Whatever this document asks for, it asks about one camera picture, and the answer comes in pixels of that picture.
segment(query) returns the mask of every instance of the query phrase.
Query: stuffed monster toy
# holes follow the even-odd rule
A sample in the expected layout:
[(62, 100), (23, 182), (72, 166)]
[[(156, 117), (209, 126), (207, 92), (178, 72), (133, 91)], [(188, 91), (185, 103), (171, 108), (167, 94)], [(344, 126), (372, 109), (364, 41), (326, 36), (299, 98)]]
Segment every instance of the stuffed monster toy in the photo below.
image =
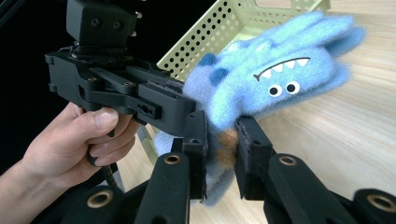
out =
[[(197, 102), (196, 110), (207, 116), (204, 204), (216, 204), (233, 181), (236, 120), (261, 119), (344, 84), (348, 69), (335, 59), (357, 47), (364, 33), (351, 16), (308, 12), (204, 56), (183, 87), (183, 94)], [(170, 151), (173, 139), (156, 134), (159, 155)]]

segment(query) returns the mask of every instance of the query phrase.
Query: wooden table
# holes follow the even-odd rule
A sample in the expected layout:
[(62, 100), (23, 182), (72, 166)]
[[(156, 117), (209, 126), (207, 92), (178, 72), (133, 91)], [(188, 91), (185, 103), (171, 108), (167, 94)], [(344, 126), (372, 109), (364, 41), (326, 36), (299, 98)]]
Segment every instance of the wooden table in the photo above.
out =
[[(304, 160), (330, 190), (349, 199), (363, 188), (396, 195), (396, 2), (331, 3), (329, 12), (352, 14), (367, 30), (364, 43), (340, 59), (350, 64), (352, 79), (262, 119), (260, 125), (276, 152)], [(136, 143), (119, 167), (124, 187), (131, 189), (149, 178), (153, 166)], [(193, 204), (191, 223), (266, 223), (262, 206), (240, 200), (233, 182), (216, 206)]]

